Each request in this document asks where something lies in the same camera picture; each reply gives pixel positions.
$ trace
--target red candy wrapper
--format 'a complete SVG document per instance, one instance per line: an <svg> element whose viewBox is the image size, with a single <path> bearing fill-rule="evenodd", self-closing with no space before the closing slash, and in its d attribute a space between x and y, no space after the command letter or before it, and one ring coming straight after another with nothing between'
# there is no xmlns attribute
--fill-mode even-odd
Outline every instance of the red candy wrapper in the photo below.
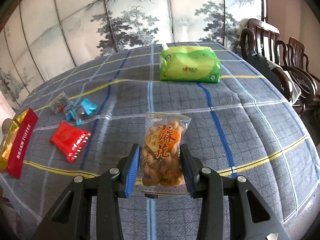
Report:
<svg viewBox="0 0 320 240"><path fill-rule="evenodd" d="M62 151L68 162L74 162L82 149L84 143L87 142L91 133L80 130L62 121L53 134L50 142L55 144Z"/></svg>

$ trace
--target tablecloth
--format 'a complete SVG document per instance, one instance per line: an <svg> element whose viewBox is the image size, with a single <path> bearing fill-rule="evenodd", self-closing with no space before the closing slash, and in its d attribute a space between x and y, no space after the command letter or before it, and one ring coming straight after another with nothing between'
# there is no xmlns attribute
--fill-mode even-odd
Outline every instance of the tablecloth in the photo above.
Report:
<svg viewBox="0 0 320 240"><path fill-rule="evenodd" d="M221 60L220 83L160 82L162 48L152 45L87 62L45 82L24 101L21 111L31 107L39 119L21 179L1 175L0 182L27 239L73 176L100 175L133 143L143 143L147 112L191 117L183 142L193 156L223 176L246 176L285 226L299 219L319 183L319 156L301 119L266 78L231 51L212 42L181 44L210 46ZM47 105L61 91L98 105L96 115L79 126L92 136L74 163L49 142L64 115ZM133 192L119 207L124 239L196 239L201 199L151 200ZM228 239L227 198L224 213ZM93 203L92 239L94 216Z"/></svg>

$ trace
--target metal screw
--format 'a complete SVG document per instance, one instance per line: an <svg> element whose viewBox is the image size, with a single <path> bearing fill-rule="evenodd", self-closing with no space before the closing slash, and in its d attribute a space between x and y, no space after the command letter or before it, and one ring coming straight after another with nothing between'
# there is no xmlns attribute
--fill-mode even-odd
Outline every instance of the metal screw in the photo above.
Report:
<svg viewBox="0 0 320 240"><path fill-rule="evenodd" d="M246 179L244 176L239 176L239 177L238 177L238 180L239 180L240 182L246 182L246 181L247 181L247 179Z"/></svg>
<svg viewBox="0 0 320 240"><path fill-rule="evenodd" d="M75 181L76 183L81 182L82 180L83 180L82 176L76 176L76 177L74 178L74 181Z"/></svg>
<svg viewBox="0 0 320 240"><path fill-rule="evenodd" d="M117 174L119 172L118 168L111 168L109 171L111 174Z"/></svg>
<svg viewBox="0 0 320 240"><path fill-rule="evenodd" d="M205 173L205 174L211 173L210 168L207 168L207 167L202 168L201 171L202 171L203 173Z"/></svg>

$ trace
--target table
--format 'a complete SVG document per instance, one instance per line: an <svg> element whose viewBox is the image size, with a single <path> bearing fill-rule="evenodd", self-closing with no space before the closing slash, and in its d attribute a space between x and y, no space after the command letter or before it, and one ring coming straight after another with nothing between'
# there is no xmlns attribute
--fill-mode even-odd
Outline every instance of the table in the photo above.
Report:
<svg viewBox="0 0 320 240"><path fill-rule="evenodd" d="M191 117L183 142L192 155L223 176L246 176L292 239L308 229L320 210L319 201L312 201L319 196L319 156L301 119L237 55L215 43L181 44L210 46L221 60L220 83L159 82L161 46L153 45L87 62L42 84L24 101L21 110L31 107L39 119L21 179L1 175L0 182L22 218L27 239L73 176L100 175L126 156L133 143L143 143L148 111ZM97 115L80 126L92 136L74 163L49 142L64 115L52 114L47 105L62 90L74 100L82 94L98 105ZM196 238L200 199L159 196L154 201L133 192L119 206L124 239ZM227 239L227 199L224 208Z"/></svg>

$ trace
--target green tissue package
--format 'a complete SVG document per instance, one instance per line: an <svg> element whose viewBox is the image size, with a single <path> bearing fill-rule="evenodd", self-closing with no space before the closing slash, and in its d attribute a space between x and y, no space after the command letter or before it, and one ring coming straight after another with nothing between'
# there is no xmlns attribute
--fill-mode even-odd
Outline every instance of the green tissue package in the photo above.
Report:
<svg viewBox="0 0 320 240"><path fill-rule="evenodd" d="M218 83L220 60L210 47L173 46L160 54L160 81Z"/></svg>

